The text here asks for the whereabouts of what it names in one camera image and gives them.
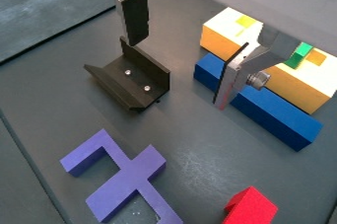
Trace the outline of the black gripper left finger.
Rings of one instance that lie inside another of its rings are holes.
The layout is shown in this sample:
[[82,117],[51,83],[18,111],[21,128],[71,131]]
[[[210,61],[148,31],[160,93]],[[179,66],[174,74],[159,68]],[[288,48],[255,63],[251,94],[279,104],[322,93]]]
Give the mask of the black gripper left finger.
[[127,43],[139,44],[150,36],[148,0],[116,0]]

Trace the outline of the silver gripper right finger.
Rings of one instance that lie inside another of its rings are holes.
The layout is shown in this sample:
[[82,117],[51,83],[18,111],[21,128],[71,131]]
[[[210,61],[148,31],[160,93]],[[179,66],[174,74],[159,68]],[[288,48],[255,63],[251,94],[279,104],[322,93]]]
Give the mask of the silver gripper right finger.
[[270,25],[263,25],[259,35],[244,43],[223,68],[214,97],[219,110],[226,109],[247,85],[263,89],[271,79],[266,69],[286,62],[296,49],[295,37]]

